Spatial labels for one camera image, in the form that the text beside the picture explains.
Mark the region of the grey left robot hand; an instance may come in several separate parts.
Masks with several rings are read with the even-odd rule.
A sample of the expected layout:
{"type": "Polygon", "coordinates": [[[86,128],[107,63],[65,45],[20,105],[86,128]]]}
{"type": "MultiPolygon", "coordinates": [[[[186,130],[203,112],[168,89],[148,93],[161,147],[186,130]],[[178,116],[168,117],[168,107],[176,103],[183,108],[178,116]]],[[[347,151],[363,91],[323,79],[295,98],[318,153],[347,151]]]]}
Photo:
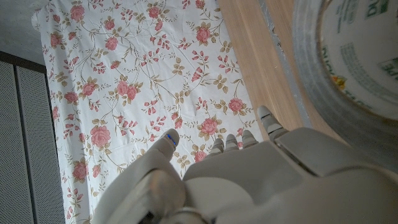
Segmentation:
{"type": "Polygon", "coordinates": [[[93,223],[396,223],[397,174],[310,128],[286,130],[262,106],[269,135],[229,135],[180,177],[169,129],[111,183],[93,223]]]}

